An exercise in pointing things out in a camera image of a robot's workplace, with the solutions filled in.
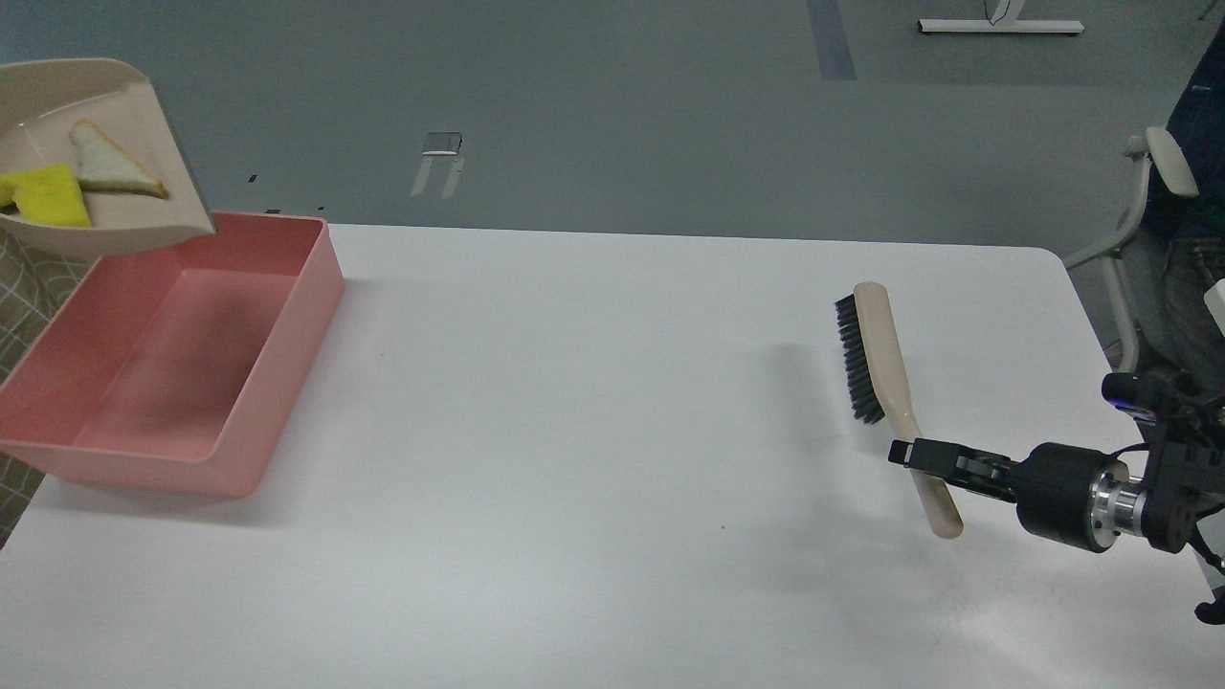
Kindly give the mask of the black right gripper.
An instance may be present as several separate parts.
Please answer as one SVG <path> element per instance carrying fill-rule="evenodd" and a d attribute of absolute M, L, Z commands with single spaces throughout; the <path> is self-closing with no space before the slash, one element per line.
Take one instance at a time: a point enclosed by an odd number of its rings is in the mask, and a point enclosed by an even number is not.
<path fill-rule="evenodd" d="M 1014 459 L 916 436 L 891 444 L 888 461 L 976 497 L 1016 504 L 1027 532 L 1102 553 L 1136 532 L 1136 483 L 1129 467 L 1102 451 L 1045 443 Z M 1014 489 L 1008 474 L 1014 470 Z"/>

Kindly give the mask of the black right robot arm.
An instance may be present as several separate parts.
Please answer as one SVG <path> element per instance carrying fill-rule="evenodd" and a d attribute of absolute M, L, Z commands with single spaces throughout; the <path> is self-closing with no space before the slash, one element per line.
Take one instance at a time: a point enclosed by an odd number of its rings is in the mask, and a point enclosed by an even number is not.
<path fill-rule="evenodd" d="M 1022 461 L 954 443 L 895 440 L 888 459 L 922 477 L 976 497 L 1006 501 L 1030 535 L 1102 553 L 1121 535 L 1160 552 L 1193 550 L 1215 571 L 1200 521 L 1223 512 L 1223 397 L 1191 396 L 1174 383 L 1111 371 L 1102 400 L 1150 428 L 1129 446 L 1147 465 L 1131 476 L 1122 454 L 1058 443 L 1038 445 Z"/>

